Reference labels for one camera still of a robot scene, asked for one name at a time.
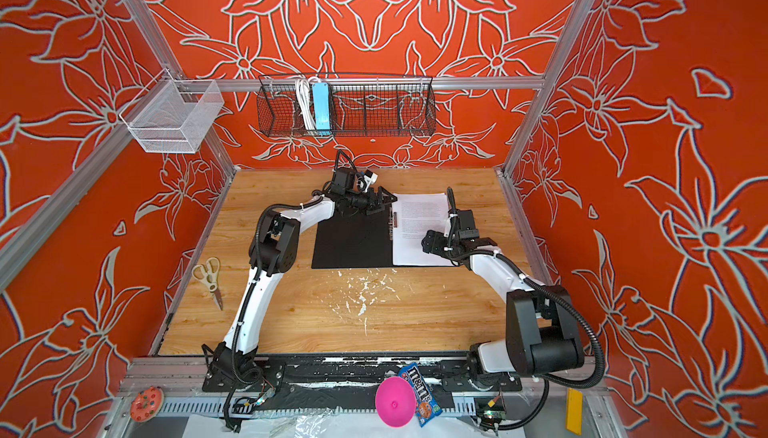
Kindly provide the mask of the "blue folder black inside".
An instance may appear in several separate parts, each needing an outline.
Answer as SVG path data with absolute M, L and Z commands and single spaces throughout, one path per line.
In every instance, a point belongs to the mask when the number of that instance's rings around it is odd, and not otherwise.
M 340 211 L 333 201 L 330 208 L 332 216 L 317 226 L 313 269 L 368 269 L 394 264 L 389 206 L 369 215 L 358 210 Z

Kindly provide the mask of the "printed paper sheet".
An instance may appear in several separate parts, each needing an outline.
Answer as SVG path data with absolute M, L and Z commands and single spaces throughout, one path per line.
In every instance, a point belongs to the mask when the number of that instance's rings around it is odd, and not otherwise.
M 392 241 L 395 266 L 447 267 L 451 262 L 436 254 L 424 253 L 421 240 L 428 230 L 446 234 L 449 205 L 445 193 L 397 194 L 391 209 L 397 212 L 398 228 Z

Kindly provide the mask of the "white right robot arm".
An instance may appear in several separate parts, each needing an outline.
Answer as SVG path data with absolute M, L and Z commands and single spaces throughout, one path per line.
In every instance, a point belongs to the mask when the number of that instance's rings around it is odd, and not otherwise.
M 457 207 L 452 188 L 446 197 L 447 230 L 428 230 L 422 250 L 483 278 L 506 306 L 505 337 L 470 348 L 472 372 L 538 377 L 573 389 L 598 385 L 606 371 L 605 353 L 568 291 L 524 272 L 494 240 L 480 235 L 473 212 Z

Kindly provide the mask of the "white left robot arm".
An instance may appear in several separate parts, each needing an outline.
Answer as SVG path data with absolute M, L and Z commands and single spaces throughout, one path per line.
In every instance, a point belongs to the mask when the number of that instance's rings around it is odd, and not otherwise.
M 232 325 L 216 348 L 203 348 L 205 392 L 237 391 L 268 380 L 255 361 L 261 328 L 280 280 L 293 267 L 301 234 L 344 211 L 384 212 L 397 196 L 376 186 L 377 175 L 359 170 L 345 152 L 336 155 L 332 178 L 308 202 L 271 204 L 259 216 L 249 247 L 249 277 Z

